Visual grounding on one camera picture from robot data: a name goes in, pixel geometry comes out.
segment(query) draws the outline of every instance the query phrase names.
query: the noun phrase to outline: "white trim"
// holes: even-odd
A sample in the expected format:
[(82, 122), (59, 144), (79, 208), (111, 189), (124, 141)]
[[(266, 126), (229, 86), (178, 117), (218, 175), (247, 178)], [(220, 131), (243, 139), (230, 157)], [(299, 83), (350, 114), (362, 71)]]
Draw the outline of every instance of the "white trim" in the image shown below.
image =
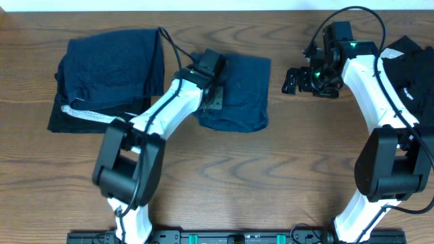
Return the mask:
[(371, 9), (434, 9), (434, 0), (0, 0), (7, 12), (69, 11), (245, 11), (245, 10), (335, 10), (360, 5)]

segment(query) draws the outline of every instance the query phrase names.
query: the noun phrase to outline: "fabric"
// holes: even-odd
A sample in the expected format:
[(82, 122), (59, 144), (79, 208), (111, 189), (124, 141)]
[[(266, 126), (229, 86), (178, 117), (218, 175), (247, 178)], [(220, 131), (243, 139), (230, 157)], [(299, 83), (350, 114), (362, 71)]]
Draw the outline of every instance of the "fabric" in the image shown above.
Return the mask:
[[(271, 61), (225, 54), (222, 110), (198, 110), (199, 124), (218, 131), (253, 132), (268, 125), (267, 106)], [(193, 54), (196, 60), (201, 55)]]
[(163, 95), (157, 29), (119, 30), (69, 41), (55, 74), (58, 91), (48, 129), (104, 133), (113, 117), (143, 113)]
[(388, 48), (404, 53), (382, 59), (399, 98), (421, 125), (434, 125), (434, 49), (423, 50), (407, 36)]

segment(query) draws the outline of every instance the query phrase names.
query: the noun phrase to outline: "black cloth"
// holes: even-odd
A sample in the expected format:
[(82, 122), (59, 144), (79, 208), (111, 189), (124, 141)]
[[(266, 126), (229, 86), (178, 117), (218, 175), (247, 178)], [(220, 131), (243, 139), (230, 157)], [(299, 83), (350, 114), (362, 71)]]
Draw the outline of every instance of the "black cloth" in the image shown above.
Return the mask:
[(388, 48), (404, 55), (382, 59), (387, 78), (419, 123), (434, 125), (434, 49), (423, 50), (407, 36)]
[(104, 133), (106, 123), (70, 116), (62, 107), (109, 116), (143, 113), (151, 96), (163, 95), (160, 35), (157, 29), (119, 30), (70, 40), (55, 78), (58, 91), (48, 129)]
[[(199, 124), (218, 131), (253, 132), (268, 125), (267, 106), (271, 61), (225, 54), (222, 110), (198, 110)], [(196, 60), (201, 55), (193, 54)]]

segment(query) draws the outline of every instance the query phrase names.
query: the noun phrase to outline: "black garment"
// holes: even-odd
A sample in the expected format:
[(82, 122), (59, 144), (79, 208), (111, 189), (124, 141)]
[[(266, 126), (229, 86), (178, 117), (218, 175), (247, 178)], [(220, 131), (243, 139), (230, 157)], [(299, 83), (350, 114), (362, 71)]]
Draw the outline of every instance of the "black garment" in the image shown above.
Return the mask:
[[(219, 131), (253, 132), (268, 125), (267, 106), (271, 61), (225, 54), (222, 110), (198, 110), (199, 124)], [(196, 60), (200, 55), (193, 54)]]
[(407, 36), (388, 48), (404, 55), (382, 59), (387, 78), (419, 123), (434, 125), (434, 49), (423, 50)]
[(104, 133), (106, 123), (79, 119), (62, 109), (138, 115), (149, 107), (151, 96), (163, 95), (163, 78), (163, 50), (156, 29), (70, 40), (56, 74), (58, 92), (48, 129)]

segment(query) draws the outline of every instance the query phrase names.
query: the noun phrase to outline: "tabletop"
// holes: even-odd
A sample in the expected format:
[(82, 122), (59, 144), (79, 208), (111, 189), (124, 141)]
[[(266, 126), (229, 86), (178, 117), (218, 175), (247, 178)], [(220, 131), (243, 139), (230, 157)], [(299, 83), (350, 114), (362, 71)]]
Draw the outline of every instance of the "tabletop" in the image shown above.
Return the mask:
[[(386, 43), (403, 35), (434, 41), (433, 11), (380, 11)], [(353, 196), (353, 167), (368, 129), (347, 87), (338, 99), (281, 93), (287, 69), (306, 66), (302, 49), (329, 11), (6, 13), (0, 30), (0, 242), (65, 243), (72, 230), (115, 227), (91, 181), (102, 134), (53, 134), (54, 73), (70, 39), (164, 26), (188, 52), (270, 58), (269, 126), (238, 134), (187, 117), (167, 141), (161, 181), (150, 203), (156, 224), (186, 230), (284, 229), (326, 225)], [(362, 11), (351, 21), (358, 40), (379, 43), (380, 25)], [(165, 43), (165, 88), (176, 59)], [(188, 59), (182, 57), (183, 64)], [(401, 205), (420, 209), (434, 194)], [(391, 211), (379, 227), (402, 228), (410, 243), (431, 243), (434, 215)]]

